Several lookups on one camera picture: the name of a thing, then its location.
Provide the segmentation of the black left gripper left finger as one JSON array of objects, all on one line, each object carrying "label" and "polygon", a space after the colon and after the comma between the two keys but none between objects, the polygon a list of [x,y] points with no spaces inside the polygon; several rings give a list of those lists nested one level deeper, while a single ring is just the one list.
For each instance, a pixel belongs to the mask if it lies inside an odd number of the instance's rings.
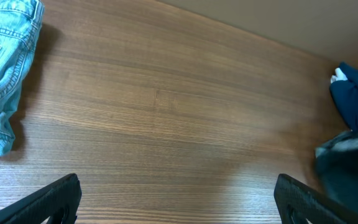
[{"label": "black left gripper left finger", "polygon": [[68,174],[0,210],[0,224],[74,224],[82,191],[76,174]]}]

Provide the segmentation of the black t-shirt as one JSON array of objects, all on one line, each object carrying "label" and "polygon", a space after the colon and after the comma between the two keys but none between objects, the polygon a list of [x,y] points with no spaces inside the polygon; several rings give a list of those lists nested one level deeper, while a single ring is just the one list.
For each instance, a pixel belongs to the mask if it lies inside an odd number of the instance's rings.
[{"label": "black t-shirt", "polygon": [[329,198],[358,213],[358,131],[317,147],[315,172]]}]

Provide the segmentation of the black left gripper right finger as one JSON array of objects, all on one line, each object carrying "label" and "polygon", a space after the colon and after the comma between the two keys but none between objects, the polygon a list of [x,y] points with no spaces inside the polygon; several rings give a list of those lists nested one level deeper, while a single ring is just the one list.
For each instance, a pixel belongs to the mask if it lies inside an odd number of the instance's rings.
[{"label": "black left gripper right finger", "polygon": [[282,224],[353,224],[358,213],[287,174],[279,174],[274,199]]}]

